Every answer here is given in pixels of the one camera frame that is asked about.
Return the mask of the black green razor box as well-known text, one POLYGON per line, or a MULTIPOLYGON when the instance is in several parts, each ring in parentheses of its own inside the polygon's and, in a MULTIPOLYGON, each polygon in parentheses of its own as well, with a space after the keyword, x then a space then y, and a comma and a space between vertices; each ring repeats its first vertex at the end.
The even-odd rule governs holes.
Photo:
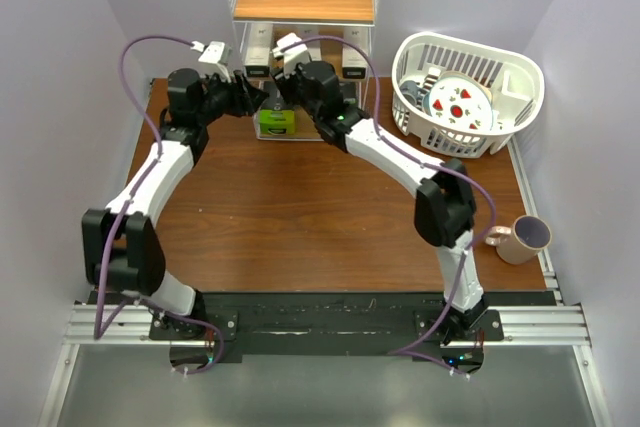
POLYGON ((268 94, 254 117, 260 136, 292 136, 296 133, 294 107, 287 104, 273 82, 263 82, 261 88, 268 94))
POLYGON ((341 81, 340 91, 348 105, 360 107, 361 85, 359 82, 341 81))

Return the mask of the silver box with H logo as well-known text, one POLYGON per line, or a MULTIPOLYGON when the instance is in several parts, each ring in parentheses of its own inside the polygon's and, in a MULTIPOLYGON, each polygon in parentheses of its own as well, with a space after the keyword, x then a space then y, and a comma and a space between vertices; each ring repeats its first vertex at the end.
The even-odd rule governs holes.
MULTIPOLYGON (((297 27, 297 33, 301 39, 317 37, 319 35, 319 28, 315 25, 299 25, 297 27)), ((319 40, 307 42, 305 46, 312 61, 322 60, 321 43, 319 40)))

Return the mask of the narrow silver razor box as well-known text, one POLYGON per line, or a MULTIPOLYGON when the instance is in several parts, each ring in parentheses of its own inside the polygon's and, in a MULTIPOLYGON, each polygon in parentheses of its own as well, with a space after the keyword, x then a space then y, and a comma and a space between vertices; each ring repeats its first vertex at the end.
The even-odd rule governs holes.
POLYGON ((342 77, 348 80, 361 80, 367 76, 368 64, 355 45, 365 54, 369 47, 369 29, 360 26, 345 26, 343 39, 347 44, 342 48, 342 77))

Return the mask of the small silver box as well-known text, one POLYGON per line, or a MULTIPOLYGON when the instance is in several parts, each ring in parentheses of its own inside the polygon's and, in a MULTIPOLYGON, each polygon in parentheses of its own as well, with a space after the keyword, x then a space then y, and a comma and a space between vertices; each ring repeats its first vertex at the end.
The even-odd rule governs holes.
POLYGON ((248 77, 268 77, 272 63, 273 25, 252 23, 245 41, 244 67, 248 77))

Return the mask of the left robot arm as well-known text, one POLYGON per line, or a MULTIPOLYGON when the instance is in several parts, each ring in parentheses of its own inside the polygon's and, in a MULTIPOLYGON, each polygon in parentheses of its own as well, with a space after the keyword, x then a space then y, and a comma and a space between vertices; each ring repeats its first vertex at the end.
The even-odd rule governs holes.
POLYGON ((138 172, 105 208, 89 209, 82 217, 86 277, 97 291, 95 339, 115 319, 104 312, 109 291, 150 307, 185 339, 217 334, 201 293, 169 272, 155 227, 176 187, 200 160, 209 125, 225 115, 251 117, 269 95, 240 71, 224 79, 190 68, 169 75, 167 95, 153 126, 155 142, 138 172))

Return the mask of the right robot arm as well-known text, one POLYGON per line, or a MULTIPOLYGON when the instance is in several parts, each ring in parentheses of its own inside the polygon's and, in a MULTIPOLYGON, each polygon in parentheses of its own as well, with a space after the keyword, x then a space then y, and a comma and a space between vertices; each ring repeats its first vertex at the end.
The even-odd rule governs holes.
POLYGON ((344 99, 335 69, 327 62, 299 63, 290 73, 276 68, 271 77, 283 100, 303 108, 326 143, 375 166, 415 199, 414 226, 436 249, 445 305, 429 330, 395 352, 417 347, 443 322, 452 337, 469 339, 480 329, 487 304, 472 247, 475 182, 464 164, 456 159, 442 163, 389 134, 344 99))

